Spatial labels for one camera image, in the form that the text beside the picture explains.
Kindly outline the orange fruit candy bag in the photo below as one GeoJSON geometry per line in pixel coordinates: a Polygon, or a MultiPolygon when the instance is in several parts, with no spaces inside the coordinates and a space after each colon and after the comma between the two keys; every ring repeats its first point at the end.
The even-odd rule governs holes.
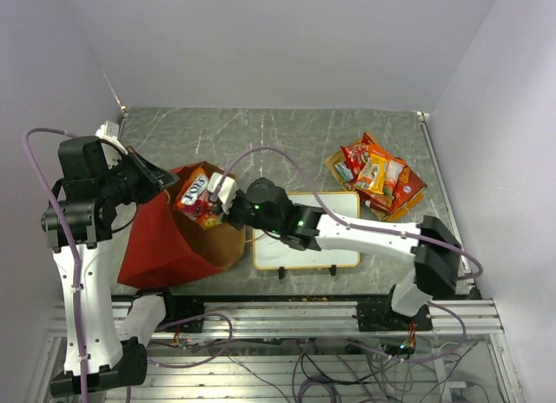
{"type": "Polygon", "coordinates": [[[221,224],[213,206],[209,193],[209,175],[203,166],[198,166],[183,183],[175,199],[174,209],[202,229],[209,229],[221,224]]]}

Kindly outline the red paper bag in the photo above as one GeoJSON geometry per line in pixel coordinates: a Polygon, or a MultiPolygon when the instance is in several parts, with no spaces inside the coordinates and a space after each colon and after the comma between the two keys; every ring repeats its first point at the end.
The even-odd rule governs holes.
{"type": "Polygon", "coordinates": [[[222,170],[209,162],[172,170],[179,182],[137,209],[117,282],[141,290],[173,287],[229,270],[242,257],[246,230],[227,223],[203,229],[174,208],[174,200],[197,167],[222,170]]]}

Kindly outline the green red candy bag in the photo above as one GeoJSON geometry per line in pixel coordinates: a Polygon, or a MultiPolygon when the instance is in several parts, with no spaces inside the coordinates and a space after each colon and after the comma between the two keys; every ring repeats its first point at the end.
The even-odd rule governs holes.
{"type": "Polygon", "coordinates": [[[351,182],[354,179],[352,170],[346,165],[345,162],[337,162],[334,165],[334,170],[345,182],[351,182]]]}

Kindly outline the red orange snack bag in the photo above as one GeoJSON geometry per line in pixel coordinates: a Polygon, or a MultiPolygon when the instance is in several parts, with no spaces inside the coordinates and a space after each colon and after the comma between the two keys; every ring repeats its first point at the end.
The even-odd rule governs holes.
{"type": "Polygon", "coordinates": [[[373,138],[368,133],[364,133],[358,142],[348,146],[341,146],[344,163],[352,174],[351,179],[356,178],[365,167],[369,158],[369,146],[373,142],[373,138]]]}

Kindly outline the small yellow snack packet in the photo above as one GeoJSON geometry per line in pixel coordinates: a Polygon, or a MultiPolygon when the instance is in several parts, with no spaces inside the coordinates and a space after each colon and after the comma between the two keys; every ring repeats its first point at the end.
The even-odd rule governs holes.
{"type": "Polygon", "coordinates": [[[387,158],[371,154],[363,170],[358,174],[354,186],[368,194],[382,195],[387,166],[387,158]]]}

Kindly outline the orange white snack packet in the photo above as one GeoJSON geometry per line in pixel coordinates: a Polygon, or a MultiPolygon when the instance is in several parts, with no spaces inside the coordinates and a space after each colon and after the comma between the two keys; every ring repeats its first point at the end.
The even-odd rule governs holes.
{"type": "Polygon", "coordinates": [[[399,157],[394,157],[377,144],[371,144],[368,149],[371,155],[372,167],[377,166],[378,176],[373,178],[371,192],[381,195],[392,195],[395,185],[406,163],[399,157]]]}

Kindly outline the tan teal chips bag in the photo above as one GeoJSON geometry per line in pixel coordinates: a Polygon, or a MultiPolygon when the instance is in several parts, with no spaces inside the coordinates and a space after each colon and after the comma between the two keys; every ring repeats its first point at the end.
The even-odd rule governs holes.
{"type": "Polygon", "coordinates": [[[328,157],[325,160],[325,165],[332,173],[334,179],[344,190],[351,191],[353,189],[354,175],[345,163],[345,156],[343,155],[342,150],[339,150],[328,157]]]}

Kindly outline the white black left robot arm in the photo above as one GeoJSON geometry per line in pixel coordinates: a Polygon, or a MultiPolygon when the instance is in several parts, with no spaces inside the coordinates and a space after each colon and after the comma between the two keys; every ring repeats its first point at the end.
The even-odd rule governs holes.
{"type": "Polygon", "coordinates": [[[58,149],[63,176],[50,192],[65,197],[41,219],[62,282],[67,332],[63,370],[50,381],[54,398],[141,385],[152,333],[177,319],[168,296],[157,291],[134,299],[120,327],[113,319],[108,258],[116,209],[147,204],[178,180],[123,146],[119,131],[107,121],[58,149]]]}

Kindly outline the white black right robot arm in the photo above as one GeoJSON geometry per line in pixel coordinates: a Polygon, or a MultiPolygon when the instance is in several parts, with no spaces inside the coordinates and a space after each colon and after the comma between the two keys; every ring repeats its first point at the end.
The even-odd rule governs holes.
{"type": "Polygon", "coordinates": [[[225,177],[213,196],[223,221],[260,230],[294,250],[382,254],[412,264],[404,279],[392,287],[382,310],[384,322],[392,329],[404,328],[432,299],[445,300],[455,293],[461,245],[435,216],[396,224],[336,215],[323,200],[314,206],[293,202],[283,188],[266,178],[242,191],[225,177]]]}

